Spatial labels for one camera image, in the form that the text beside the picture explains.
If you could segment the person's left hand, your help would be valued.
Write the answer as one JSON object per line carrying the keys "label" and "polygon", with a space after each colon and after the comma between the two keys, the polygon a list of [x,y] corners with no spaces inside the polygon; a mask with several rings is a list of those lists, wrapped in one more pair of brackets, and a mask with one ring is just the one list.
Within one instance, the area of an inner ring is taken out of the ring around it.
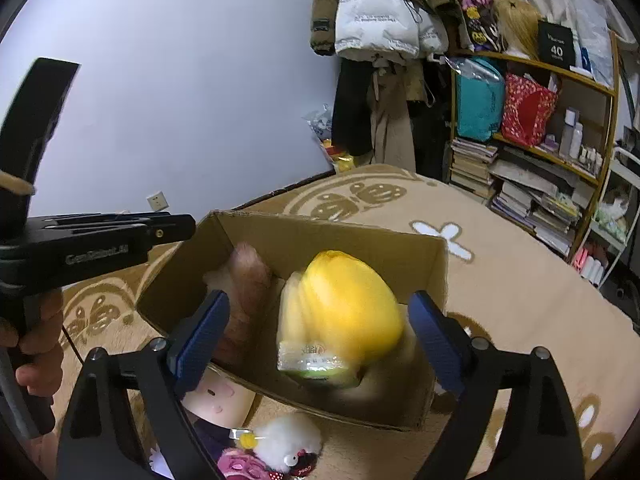
{"label": "person's left hand", "polygon": [[58,341],[63,325],[63,294],[53,289],[40,298],[40,322],[24,336],[1,319],[1,345],[17,347],[32,360],[17,367],[15,380],[32,396],[53,396],[61,387],[64,352]]}

